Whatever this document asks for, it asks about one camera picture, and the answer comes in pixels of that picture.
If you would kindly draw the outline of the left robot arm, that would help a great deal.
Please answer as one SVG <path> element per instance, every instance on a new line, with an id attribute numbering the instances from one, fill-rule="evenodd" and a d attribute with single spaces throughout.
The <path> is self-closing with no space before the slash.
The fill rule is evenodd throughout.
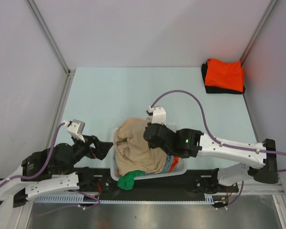
<path id="1" fill-rule="evenodd" d="M 96 136 L 73 138 L 73 145 L 52 144 L 48 149 L 35 152 L 7 178 L 0 178 L 0 205 L 12 197 L 14 208 L 23 206 L 39 196 L 61 191 L 102 192 L 103 182 L 89 167 L 75 168 L 84 157 L 103 160 L 113 147 Z"/>

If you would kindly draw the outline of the beige t shirt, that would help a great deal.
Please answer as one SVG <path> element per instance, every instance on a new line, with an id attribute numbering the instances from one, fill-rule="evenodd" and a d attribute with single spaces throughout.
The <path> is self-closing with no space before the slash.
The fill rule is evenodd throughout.
<path id="1" fill-rule="evenodd" d="M 137 170 L 147 174 L 162 172 L 167 154 L 160 148 L 149 148 L 143 137 L 150 121 L 151 118 L 128 118 L 115 131 L 115 161 L 120 176 Z"/>

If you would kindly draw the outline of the white plastic laundry basket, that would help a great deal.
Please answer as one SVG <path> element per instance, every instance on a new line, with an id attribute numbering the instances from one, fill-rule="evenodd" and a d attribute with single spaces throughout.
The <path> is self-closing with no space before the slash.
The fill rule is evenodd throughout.
<path id="1" fill-rule="evenodd" d="M 118 168 L 118 165 L 116 163 L 116 141 L 115 141 L 115 134 L 119 128 L 113 129 L 111 133 L 111 141 L 113 142 L 114 146 L 110 149 L 110 152 L 108 153 L 109 161 L 110 161 L 110 175 L 113 180 L 118 181 L 120 179 L 120 171 Z M 174 167 L 174 169 L 171 172 L 168 173 L 149 173 L 149 174 L 142 174 L 139 176 L 136 176 L 134 178 L 134 181 L 137 180 L 147 180 L 147 179 L 155 179 L 155 178 L 163 178 L 163 177 L 173 177 L 178 175 L 183 175 L 187 171 L 187 161 L 186 159 L 179 158 L 177 165 Z"/>

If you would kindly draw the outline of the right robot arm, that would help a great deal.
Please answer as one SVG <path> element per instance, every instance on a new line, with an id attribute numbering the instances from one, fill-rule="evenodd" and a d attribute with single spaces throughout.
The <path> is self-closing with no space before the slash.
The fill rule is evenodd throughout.
<path id="1" fill-rule="evenodd" d="M 210 134 L 193 129 L 172 131 L 162 124 L 148 124 L 143 138 L 150 149 L 161 149 L 169 156 L 179 158 L 215 157 L 234 161 L 226 168 L 216 168 L 206 181 L 195 180 L 200 192 L 215 194 L 238 182 L 254 180 L 263 184 L 278 183 L 275 141 L 244 144 L 217 139 Z"/>

